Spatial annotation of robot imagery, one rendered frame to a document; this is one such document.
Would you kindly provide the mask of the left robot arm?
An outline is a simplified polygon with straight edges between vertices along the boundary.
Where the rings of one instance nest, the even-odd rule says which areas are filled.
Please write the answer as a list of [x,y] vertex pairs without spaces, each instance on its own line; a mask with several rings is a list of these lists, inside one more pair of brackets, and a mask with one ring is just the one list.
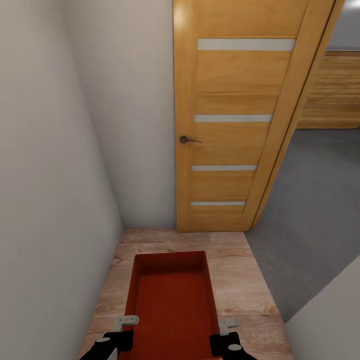
[[134,331],[123,331],[123,326],[139,324],[137,315],[117,316],[112,332],[107,332],[103,338],[98,339],[89,352],[79,360],[117,360],[121,352],[133,349]]

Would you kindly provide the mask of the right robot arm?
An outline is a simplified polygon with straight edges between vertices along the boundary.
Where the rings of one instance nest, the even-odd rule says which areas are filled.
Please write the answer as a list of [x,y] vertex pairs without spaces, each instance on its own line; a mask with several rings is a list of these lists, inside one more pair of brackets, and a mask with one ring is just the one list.
[[209,336],[212,356],[222,356],[221,360],[257,360],[253,356],[244,352],[241,346],[239,334],[229,332],[228,329],[242,325],[238,317],[229,317],[218,320],[220,328],[219,334]]

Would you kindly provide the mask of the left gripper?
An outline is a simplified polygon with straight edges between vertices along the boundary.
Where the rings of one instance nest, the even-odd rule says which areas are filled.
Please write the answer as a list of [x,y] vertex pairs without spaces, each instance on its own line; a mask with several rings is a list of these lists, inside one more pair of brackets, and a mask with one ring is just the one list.
[[121,332],[107,332],[104,337],[114,336],[119,340],[120,349],[119,353],[131,351],[133,349],[134,331],[127,330]]

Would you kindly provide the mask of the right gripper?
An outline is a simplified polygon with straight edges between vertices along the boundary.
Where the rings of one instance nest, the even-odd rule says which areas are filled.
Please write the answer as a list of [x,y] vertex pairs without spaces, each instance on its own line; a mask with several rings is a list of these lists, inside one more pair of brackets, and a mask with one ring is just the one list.
[[241,345],[239,334],[237,332],[229,332],[228,335],[213,334],[209,336],[209,340],[211,353],[214,357],[222,356],[222,346],[226,341],[237,342]]

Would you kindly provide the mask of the storage box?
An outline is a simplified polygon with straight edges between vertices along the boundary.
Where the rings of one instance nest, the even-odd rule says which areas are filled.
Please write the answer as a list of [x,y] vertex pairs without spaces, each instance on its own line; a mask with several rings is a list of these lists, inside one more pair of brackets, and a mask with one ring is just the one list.
[[221,360],[210,336],[219,335],[206,252],[136,254],[125,316],[138,316],[131,351],[116,360]]

